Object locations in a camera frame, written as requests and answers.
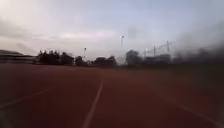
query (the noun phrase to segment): running track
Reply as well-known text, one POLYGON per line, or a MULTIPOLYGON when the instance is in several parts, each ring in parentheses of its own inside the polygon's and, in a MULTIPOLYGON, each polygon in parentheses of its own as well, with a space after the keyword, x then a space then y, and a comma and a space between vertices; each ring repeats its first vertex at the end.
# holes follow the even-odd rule
POLYGON ((1 128, 216 128, 156 95, 148 79, 109 69, 0 65, 1 128))

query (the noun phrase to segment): cloud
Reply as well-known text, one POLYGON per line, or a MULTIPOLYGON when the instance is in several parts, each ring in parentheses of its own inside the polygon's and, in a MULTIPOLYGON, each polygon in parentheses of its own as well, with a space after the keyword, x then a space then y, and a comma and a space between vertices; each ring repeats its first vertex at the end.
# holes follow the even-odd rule
POLYGON ((77 41, 102 41, 111 39, 115 36, 115 32, 113 31, 95 31, 95 32, 74 32, 74 33, 62 33, 59 35, 59 39, 65 39, 65 40, 77 40, 77 41))

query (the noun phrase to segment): white lane line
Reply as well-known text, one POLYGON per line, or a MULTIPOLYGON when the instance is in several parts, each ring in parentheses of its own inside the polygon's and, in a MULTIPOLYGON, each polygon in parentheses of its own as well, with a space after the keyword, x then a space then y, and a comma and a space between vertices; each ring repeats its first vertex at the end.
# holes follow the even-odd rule
POLYGON ((165 101, 168 101, 171 104, 174 104, 174 105, 178 106, 179 108, 181 108, 181 109, 183 109, 183 110, 185 110, 187 112, 190 112, 190 113, 192 113, 192 114, 194 114, 194 115, 196 115, 196 116, 198 116, 198 117, 208 121, 209 123, 211 123, 213 125, 216 125, 218 128, 224 128, 224 125, 222 123, 220 123, 220 122, 218 122, 218 121, 216 121, 216 120, 214 120, 214 119, 212 119, 212 118, 210 118, 210 117, 208 117, 208 116, 206 116, 204 114, 196 112, 193 109, 191 109, 191 108, 189 108, 189 107, 187 107, 187 106, 185 106, 183 104, 177 103, 176 101, 172 100, 172 98, 170 96, 164 97, 164 96, 161 96, 161 95, 156 94, 156 93, 154 93, 154 94, 157 95, 158 97, 160 97, 161 99, 163 99, 165 101))
POLYGON ((94 102, 93 102, 93 104, 91 106, 91 109, 90 109, 89 113, 87 114, 87 117, 85 118, 85 121, 83 123, 82 128, 89 128, 89 124, 90 124, 91 119, 93 117, 93 114, 95 112, 97 102, 98 102, 98 100, 100 98, 100 94, 101 94, 101 92, 103 90, 103 85, 104 85, 104 81, 102 80, 101 83, 100 83, 100 87, 99 87, 99 89, 97 91, 97 95, 96 95, 96 97, 94 99, 94 102))
POLYGON ((29 95, 29 96, 25 96, 25 97, 22 97, 22 98, 19 98, 19 99, 10 101, 8 103, 4 103, 4 104, 0 105, 0 109, 3 109, 3 108, 6 108, 6 107, 9 107, 9 106, 12 106, 12 105, 17 104, 19 102, 22 102, 24 100, 30 99, 30 98, 32 98, 34 96, 37 96, 37 95, 40 95, 40 94, 49 92, 49 91, 53 90, 54 88, 55 87, 52 87, 52 88, 49 88, 49 89, 44 89, 44 90, 38 91, 36 93, 33 93, 33 94, 29 95))

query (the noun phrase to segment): utility pole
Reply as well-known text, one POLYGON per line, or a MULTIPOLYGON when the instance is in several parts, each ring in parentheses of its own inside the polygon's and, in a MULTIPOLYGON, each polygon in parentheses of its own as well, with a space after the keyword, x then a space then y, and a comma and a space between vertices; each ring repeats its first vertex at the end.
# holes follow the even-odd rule
POLYGON ((167 46, 167 52, 170 54, 170 44, 169 41, 166 41, 166 46, 167 46))
POLYGON ((154 46, 154 57, 156 57, 156 46, 154 46))

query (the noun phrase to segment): sky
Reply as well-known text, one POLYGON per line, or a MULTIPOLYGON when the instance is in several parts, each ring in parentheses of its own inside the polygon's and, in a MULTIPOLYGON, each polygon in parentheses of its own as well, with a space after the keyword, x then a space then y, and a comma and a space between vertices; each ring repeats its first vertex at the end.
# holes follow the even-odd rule
POLYGON ((189 46, 186 37, 223 22, 223 7, 223 0, 0 0, 0 49, 94 58, 167 40, 189 46))

